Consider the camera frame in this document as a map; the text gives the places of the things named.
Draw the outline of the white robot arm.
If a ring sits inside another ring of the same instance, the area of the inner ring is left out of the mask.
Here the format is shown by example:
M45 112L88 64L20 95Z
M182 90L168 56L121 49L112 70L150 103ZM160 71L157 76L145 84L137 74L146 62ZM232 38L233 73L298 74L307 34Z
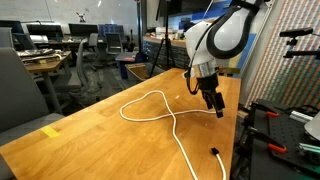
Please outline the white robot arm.
M237 56L246 46L252 22L263 2L268 0L232 0L228 10L212 23L201 21L185 33L190 63L184 77L189 92L201 91L208 109L223 116L225 104L218 87L217 60Z

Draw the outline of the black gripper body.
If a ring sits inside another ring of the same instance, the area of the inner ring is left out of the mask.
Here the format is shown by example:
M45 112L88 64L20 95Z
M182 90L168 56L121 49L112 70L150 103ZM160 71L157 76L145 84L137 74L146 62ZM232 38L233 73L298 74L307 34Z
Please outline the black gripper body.
M216 88L219 86L218 76L216 74L213 74L208 77L198 78L197 83L198 83L199 89L202 92L208 91L208 92L215 93Z

